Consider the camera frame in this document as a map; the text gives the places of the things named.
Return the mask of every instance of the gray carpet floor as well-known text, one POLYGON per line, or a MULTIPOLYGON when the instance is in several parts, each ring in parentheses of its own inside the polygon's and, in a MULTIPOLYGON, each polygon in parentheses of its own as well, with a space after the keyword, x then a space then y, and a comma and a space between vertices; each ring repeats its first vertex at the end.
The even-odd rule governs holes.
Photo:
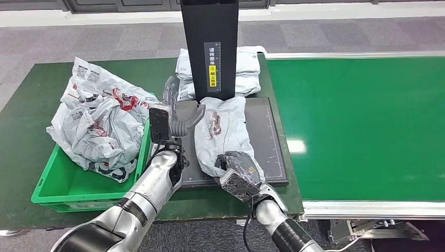
MULTIPOLYGON (((240 22, 238 45, 262 45, 270 53, 379 52, 445 49, 445 17, 240 22)), ((0 28, 0 110, 31 67, 43 62, 177 57, 186 48, 182 24, 90 25, 0 28)), ((329 222, 302 226, 325 249, 329 222)), ((31 230, 0 237, 0 251, 49 251, 64 230, 31 230)), ((253 251, 276 251, 266 231, 248 228, 253 251)), ((234 220, 154 225, 143 251, 246 251, 234 220)), ((371 251, 360 240, 346 251, 371 251)))

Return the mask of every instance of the polybag package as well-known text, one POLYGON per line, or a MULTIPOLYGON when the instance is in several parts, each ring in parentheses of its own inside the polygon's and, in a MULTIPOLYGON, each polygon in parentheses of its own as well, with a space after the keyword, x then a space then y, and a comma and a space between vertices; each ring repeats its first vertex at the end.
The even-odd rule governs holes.
POLYGON ((195 126, 195 149, 202 171, 212 177, 223 177, 226 171, 216 167, 218 156, 230 151, 242 152, 250 156, 264 182, 264 172, 255 160, 246 128, 246 99, 234 97, 222 101, 205 97, 201 104, 206 105, 206 110, 195 126))
MULTIPOLYGON (((267 53, 262 46, 242 46, 237 48, 236 75, 259 75, 260 62, 257 53, 267 53)), ((181 80, 192 80, 192 68, 187 49, 181 49, 176 63, 176 74, 181 80)))
POLYGON ((149 117, 149 104, 158 102, 153 94, 76 57, 72 76, 60 101, 74 109, 80 103, 97 106, 105 97, 116 99, 121 109, 140 123, 145 123, 149 117))
MULTIPOLYGON (((246 97, 261 91, 260 78, 255 75, 235 76, 235 96, 246 97)), ((177 101, 195 100, 193 80, 179 80, 177 101)))
POLYGON ((136 168, 148 107, 158 101, 143 89, 79 58, 72 73, 46 130, 85 171, 122 183, 136 168))

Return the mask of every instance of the robotic hand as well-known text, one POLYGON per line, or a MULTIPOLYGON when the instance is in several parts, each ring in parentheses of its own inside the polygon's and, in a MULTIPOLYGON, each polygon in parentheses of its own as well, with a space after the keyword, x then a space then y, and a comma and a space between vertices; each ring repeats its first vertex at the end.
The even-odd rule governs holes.
MULTIPOLYGON (((186 160, 182 156, 181 137, 194 128, 204 112, 201 105, 192 118, 178 121, 170 106, 152 106, 150 132, 157 147, 148 168, 116 206, 68 231, 51 252, 137 252, 155 217, 182 184, 186 160)), ((227 171, 220 179, 222 188, 249 202, 253 217, 269 231, 280 251, 324 251, 286 216, 287 207, 275 189, 259 182, 258 171, 249 163, 251 159, 239 152, 229 156, 222 155, 220 160, 227 171)))

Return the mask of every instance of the yellow label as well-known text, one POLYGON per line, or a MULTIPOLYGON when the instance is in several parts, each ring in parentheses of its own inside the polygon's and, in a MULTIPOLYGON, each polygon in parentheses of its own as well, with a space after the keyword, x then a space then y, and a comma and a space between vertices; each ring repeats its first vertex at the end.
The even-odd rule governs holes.
POLYGON ((209 66, 209 86, 211 88, 216 87, 216 66, 209 66))

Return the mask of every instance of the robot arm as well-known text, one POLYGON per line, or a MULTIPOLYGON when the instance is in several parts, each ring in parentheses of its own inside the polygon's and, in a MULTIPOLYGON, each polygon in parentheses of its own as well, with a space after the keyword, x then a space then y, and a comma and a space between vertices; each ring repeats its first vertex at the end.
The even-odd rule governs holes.
POLYGON ((51 252, 137 252, 158 212, 181 186, 169 179, 176 163, 173 151, 158 153, 116 206, 68 231, 51 252))
POLYGON ((160 151, 116 206, 64 234, 51 252, 137 252, 161 208, 182 184, 182 143, 204 116, 205 106, 178 121, 169 106, 150 108, 151 139, 160 151))

